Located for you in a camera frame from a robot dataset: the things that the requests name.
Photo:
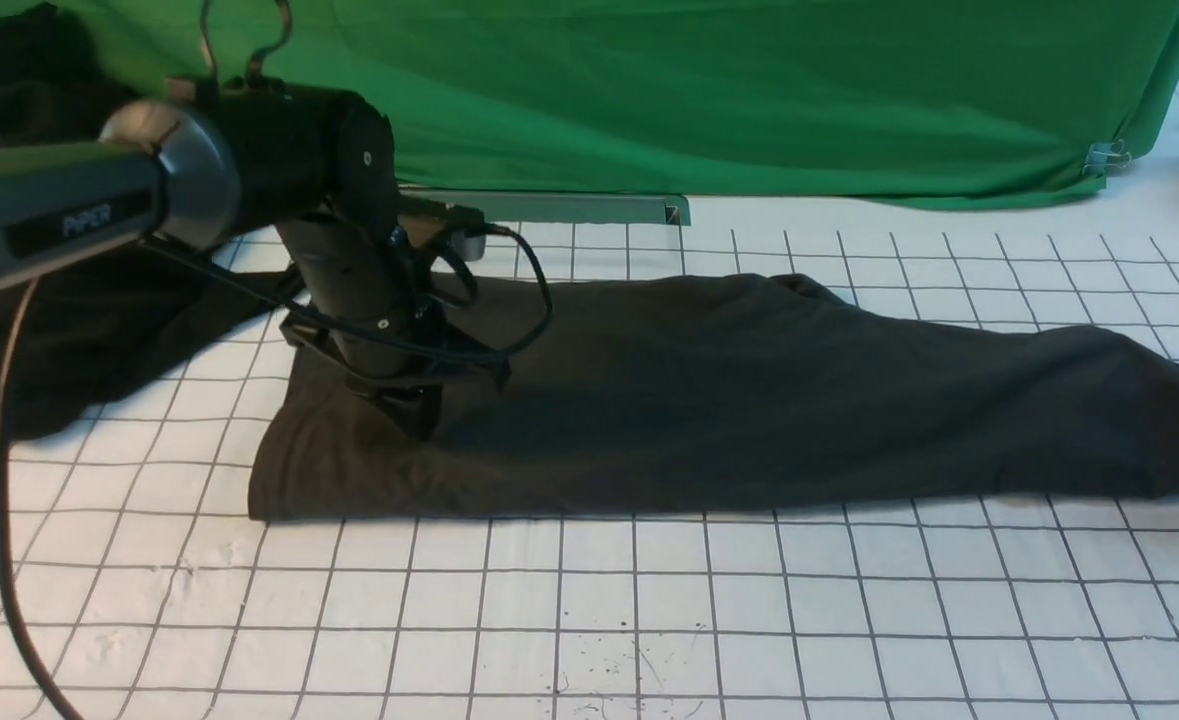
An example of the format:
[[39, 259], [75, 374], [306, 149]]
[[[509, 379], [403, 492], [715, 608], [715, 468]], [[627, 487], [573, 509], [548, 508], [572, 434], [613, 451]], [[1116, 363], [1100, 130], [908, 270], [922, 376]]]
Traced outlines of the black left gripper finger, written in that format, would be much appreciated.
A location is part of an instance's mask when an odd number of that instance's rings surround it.
[[374, 394], [377, 407], [400, 432], [416, 441], [430, 440], [441, 420], [442, 387], [386, 387]]

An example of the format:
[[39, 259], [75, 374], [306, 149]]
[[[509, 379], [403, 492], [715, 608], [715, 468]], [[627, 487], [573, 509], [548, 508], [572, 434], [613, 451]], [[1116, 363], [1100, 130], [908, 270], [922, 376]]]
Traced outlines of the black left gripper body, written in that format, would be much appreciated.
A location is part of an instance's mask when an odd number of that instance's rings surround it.
[[479, 363], [490, 348], [448, 322], [432, 273], [402, 231], [383, 242], [330, 214], [278, 225], [315, 313], [365, 331], [334, 331], [298, 313], [289, 333], [341, 368], [345, 387], [365, 398], [421, 401], [453, 383], [503, 388], [506, 359]]

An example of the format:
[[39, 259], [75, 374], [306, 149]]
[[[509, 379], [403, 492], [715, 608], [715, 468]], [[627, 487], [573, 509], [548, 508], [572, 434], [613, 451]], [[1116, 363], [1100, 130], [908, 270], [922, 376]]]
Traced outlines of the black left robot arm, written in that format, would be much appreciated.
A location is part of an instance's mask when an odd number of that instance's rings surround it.
[[0, 291], [129, 243], [242, 288], [202, 252], [278, 225], [312, 297], [281, 324], [406, 436], [439, 423], [443, 388], [511, 378], [511, 351], [453, 326], [477, 282], [453, 242], [473, 210], [411, 199], [389, 119], [355, 92], [278, 79], [174, 78], [88, 143], [0, 148]]

